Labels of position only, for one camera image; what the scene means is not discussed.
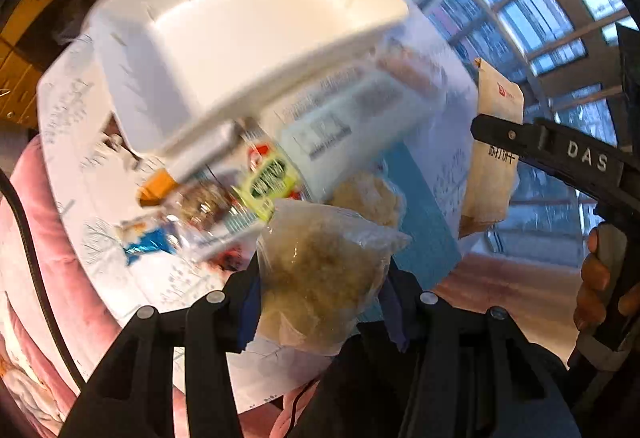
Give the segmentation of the right hand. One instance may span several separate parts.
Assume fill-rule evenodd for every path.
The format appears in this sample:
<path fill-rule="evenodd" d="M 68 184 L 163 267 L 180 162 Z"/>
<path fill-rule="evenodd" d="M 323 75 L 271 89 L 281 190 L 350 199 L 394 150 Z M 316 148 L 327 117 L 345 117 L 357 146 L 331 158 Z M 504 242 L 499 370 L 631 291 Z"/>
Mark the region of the right hand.
<path fill-rule="evenodd" d="M 589 254 L 582 263 L 582 284 L 576 296 L 574 323 L 579 332 L 600 325 L 606 317 L 603 293 L 611 280 L 611 273 L 598 258 L 599 232 L 593 228 L 587 239 Z"/>

